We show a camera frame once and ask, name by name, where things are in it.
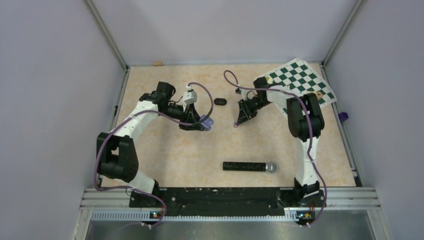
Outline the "grey oval charging case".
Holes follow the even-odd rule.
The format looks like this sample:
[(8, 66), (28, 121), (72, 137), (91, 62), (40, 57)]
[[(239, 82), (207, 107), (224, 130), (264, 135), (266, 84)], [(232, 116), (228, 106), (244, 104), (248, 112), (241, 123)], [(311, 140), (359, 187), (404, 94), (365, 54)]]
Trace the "grey oval charging case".
[(210, 131), (212, 129), (213, 124), (215, 123), (214, 120), (210, 117), (207, 117), (206, 115), (202, 115), (200, 117), (200, 120), (203, 122), (200, 123), (201, 129), (204, 132)]

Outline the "black earbud charging case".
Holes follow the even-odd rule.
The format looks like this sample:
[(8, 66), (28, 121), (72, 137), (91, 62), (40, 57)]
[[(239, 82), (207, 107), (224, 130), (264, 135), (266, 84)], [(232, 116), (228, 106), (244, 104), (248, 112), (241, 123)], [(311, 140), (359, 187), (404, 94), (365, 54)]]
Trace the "black earbud charging case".
[(228, 101), (225, 98), (219, 98), (219, 97), (217, 97), (217, 98), (215, 98), (213, 100), (213, 103), (216, 106), (225, 106), (228, 103)]

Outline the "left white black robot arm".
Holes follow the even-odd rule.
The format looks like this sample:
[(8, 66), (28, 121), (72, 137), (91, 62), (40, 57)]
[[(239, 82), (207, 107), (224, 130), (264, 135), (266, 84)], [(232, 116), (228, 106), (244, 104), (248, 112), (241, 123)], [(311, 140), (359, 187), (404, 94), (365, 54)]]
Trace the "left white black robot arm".
[(96, 139), (96, 173), (119, 180), (121, 188), (130, 188), (142, 192), (141, 200), (149, 207), (160, 202), (160, 193), (157, 182), (141, 172), (136, 150), (136, 142), (148, 125), (158, 116), (163, 116), (175, 123), (184, 131), (209, 131), (214, 124), (211, 112), (199, 115), (195, 108), (198, 99), (192, 86), (186, 85), (186, 91), (181, 99), (182, 103), (173, 101), (176, 93), (173, 85), (167, 82), (158, 82), (156, 90), (143, 94), (134, 110), (110, 132), (102, 132)]

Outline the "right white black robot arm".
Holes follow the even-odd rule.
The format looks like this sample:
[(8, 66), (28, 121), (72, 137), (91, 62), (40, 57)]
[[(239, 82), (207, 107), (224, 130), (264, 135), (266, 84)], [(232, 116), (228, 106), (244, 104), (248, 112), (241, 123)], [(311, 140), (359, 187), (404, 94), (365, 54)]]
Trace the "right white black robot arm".
[(286, 110), (288, 129), (297, 140), (298, 149), (293, 200), (299, 206), (307, 206), (320, 191), (315, 160), (325, 121), (318, 98), (314, 93), (296, 93), (282, 85), (270, 84), (265, 77), (259, 77), (253, 83), (253, 88), (236, 87), (235, 91), (242, 99), (238, 101), (239, 114), (234, 125), (253, 119), (258, 110), (269, 104)]

